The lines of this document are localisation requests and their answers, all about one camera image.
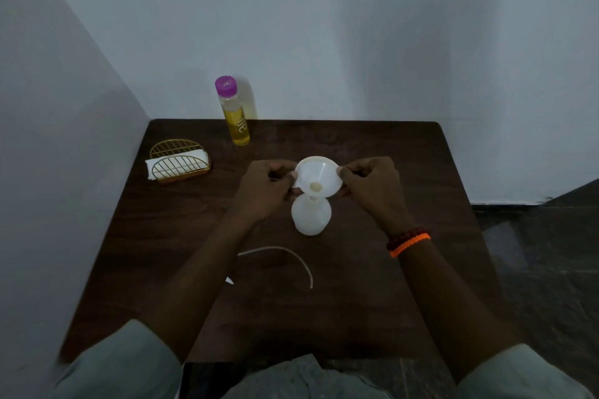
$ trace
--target light green sleeve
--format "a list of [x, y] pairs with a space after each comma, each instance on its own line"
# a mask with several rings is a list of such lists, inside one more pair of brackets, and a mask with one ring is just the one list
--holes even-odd
[[469, 373], [456, 390], [460, 399], [592, 399], [591, 392], [547, 363], [526, 344], [513, 346]]
[[56, 384], [52, 399], [174, 399], [182, 368], [138, 320], [83, 352]]

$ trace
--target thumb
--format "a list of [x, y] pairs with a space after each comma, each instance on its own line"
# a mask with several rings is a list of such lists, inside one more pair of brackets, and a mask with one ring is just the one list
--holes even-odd
[[289, 188], [294, 185], [297, 177], [297, 171], [292, 170], [291, 172], [288, 172], [277, 183], [275, 183], [277, 190], [279, 190], [282, 194], [287, 193]]
[[352, 189], [352, 186], [356, 184], [356, 182], [360, 179], [357, 175], [354, 175], [352, 171], [350, 171], [347, 167], [340, 166], [337, 168], [337, 174], [339, 178], [343, 180], [349, 189]]

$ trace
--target person's left hand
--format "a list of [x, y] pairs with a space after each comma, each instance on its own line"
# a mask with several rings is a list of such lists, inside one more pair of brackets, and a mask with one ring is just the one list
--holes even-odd
[[253, 161], [241, 179], [229, 213], [256, 224], [273, 214], [283, 200], [294, 200], [289, 188], [298, 176], [295, 166], [295, 161], [288, 160]]

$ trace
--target wooden table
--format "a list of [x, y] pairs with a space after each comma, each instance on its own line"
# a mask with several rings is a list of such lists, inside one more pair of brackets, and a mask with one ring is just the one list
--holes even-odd
[[[480, 229], [437, 123], [250, 121], [251, 142], [236, 147], [222, 120], [154, 120], [143, 138], [79, 308], [62, 348], [72, 361], [135, 318], [189, 258], [227, 210], [252, 160], [321, 155], [346, 164], [388, 155], [407, 204], [445, 258], [502, 320], [509, 310]], [[201, 143], [213, 158], [206, 176], [161, 185], [147, 180], [152, 145], [169, 138]], [[434, 345], [385, 236], [349, 198], [330, 200], [333, 217], [316, 237], [297, 232], [290, 204], [256, 228], [243, 250], [282, 251], [237, 259], [189, 361], [245, 357], [413, 357]]]

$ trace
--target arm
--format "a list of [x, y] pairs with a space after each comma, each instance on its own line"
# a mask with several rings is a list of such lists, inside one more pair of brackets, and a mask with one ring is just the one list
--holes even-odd
[[[292, 161], [254, 161], [241, 180], [234, 204], [202, 247], [169, 282], [139, 320], [184, 362], [204, 325], [249, 231], [274, 213], [297, 172]], [[282, 179], [272, 182], [269, 175]]]
[[[415, 227], [390, 158], [358, 160], [340, 168], [352, 194], [389, 239]], [[504, 329], [439, 251], [423, 240], [403, 251], [400, 266], [445, 364], [458, 383], [476, 366], [521, 341]]]

